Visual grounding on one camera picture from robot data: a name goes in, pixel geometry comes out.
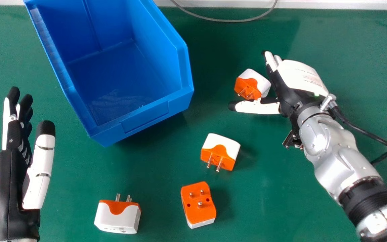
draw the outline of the robotic hand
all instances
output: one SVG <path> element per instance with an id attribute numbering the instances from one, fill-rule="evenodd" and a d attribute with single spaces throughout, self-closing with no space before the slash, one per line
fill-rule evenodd
<path id="1" fill-rule="evenodd" d="M 0 242 L 40 240 L 40 209 L 52 173 L 55 125 L 37 126 L 34 154 L 28 141 L 32 125 L 32 96 L 17 104 L 20 91 L 12 87 L 4 100 L 0 152 Z"/>
<path id="2" fill-rule="evenodd" d="M 245 90 L 253 89 L 249 92 L 254 93 L 260 91 L 256 87 L 269 85 L 277 98 L 262 95 L 256 100 L 232 101 L 229 109 L 255 114 L 280 113 L 289 118 L 292 130 L 283 142 L 284 147 L 304 151 L 313 163 L 316 179 L 343 208 L 361 241 L 387 242 L 387 187 L 372 166 L 385 159 L 387 152 L 370 163 L 358 151 L 353 134 L 335 117 L 386 146 L 387 141 L 350 123 L 340 111 L 336 97 L 328 92 L 312 67 L 282 60 L 269 51 L 263 55 L 270 81 L 254 75 L 240 76 L 235 87 L 240 83 L 244 87 L 235 91 L 241 89 L 243 92 L 238 94 L 244 95 Z"/>

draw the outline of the white wall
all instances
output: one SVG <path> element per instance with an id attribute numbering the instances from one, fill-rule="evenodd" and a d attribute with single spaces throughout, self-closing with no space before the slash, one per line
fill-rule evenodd
<path id="1" fill-rule="evenodd" d="M 158 6 L 173 6 L 169 0 L 154 0 Z M 266 8 L 274 0 L 176 0 L 182 6 Z M 23 5 L 23 0 L 0 0 L 3 5 Z M 278 0 L 277 8 L 387 9 L 387 0 Z"/>

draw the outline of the green table surface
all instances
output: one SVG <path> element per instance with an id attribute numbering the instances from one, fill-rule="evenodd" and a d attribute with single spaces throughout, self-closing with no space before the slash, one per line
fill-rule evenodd
<path id="1" fill-rule="evenodd" d="M 262 10 L 196 11 L 243 18 Z M 277 9 L 243 24 L 206 22 L 178 9 L 163 12 L 189 46 L 192 103 L 103 148 L 88 138 L 66 101 L 25 8 L 0 6 L 0 136 L 3 98 L 12 85 L 33 95 L 34 124 L 49 119 L 57 128 L 41 241 L 357 241 L 353 225 L 318 184 L 303 153 L 281 145 L 289 120 L 230 112 L 227 103 L 237 99 L 235 78 L 245 69 L 265 74 L 260 53 L 268 49 L 313 66 L 353 122 L 387 139 L 387 11 Z M 216 173 L 200 161 L 208 133 L 241 144 L 233 172 Z M 369 159 L 385 150 L 355 136 Z M 387 182 L 387 160 L 377 169 Z M 180 188 L 203 180 L 218 216 L 214 224 L 191 230 Z M 130 194 L 141 205 L 138 234 L 94 226 L 98 201 L 116 193 Z"/>

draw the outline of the gray cable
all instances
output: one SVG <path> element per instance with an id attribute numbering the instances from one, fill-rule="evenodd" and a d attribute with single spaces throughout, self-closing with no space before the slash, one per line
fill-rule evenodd
<path id="1" fill-rule="evenodd" d="M 218 18 L 209 18 L 209 17 L 204 17 L 204 16 L 201 16 L 201 15 L 198 15 L 196 13 L 193 13 L 193 12 L 190 12 L 188 10 L 186 10 L 184 7 L 180 6 L 180 4 L 176 3 L 175 0 L 170 0 L 176 7 L 178 7 L 178 9 L 180 9 L 181 11 L 191 15 L 191 16 L 194 16 L 194 17 L 197 17 L 197 18 L 201 18 L 201 19 L 204 19 L 204 20 L 209 20 L 209 21 L 213 21 L 213 22 L 219 22 L 219 23 L 245 23 L 245 22 L 250 22 L 250 21 L 254 21 L 254 20 L 258 20 L 260 18 L 263 18 L 265 17 L 266 15 L 268 15 L 271 11 L 274 10 L 275 8 L 275 5 L 277 4 L 277 1 L 278 0 L 275 0 L 274 1 L 274 4 L 273 6 L 271 6 L 270 9 L 268 9 L 267 12 L 264 12 L 263 14 L 259 15 L 259 16 L 256 16 L 256 17 L 253 17 L 253 18 L 246 18 L 246 19 L 218 19 Z"/>

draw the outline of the blue storage container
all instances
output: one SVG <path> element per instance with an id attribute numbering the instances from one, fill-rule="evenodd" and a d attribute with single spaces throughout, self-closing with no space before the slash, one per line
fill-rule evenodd
<path id="1" fill-rule="evenodd" d="M 152 0 L 24 1 L 63 93 L 101 145 L 188 108 L 187 46 Z"/>

